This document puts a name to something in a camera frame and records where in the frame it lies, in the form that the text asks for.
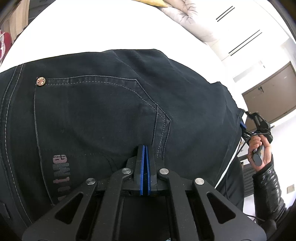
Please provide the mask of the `person's right hand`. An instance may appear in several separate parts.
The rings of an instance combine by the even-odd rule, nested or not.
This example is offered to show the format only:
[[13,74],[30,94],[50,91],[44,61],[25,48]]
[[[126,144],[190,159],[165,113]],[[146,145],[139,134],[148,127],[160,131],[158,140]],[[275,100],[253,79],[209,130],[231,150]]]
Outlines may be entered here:
[[248,145],[247,159],[252,168],[259,172],[271,162],[271,145],[264,135],[251,137]]

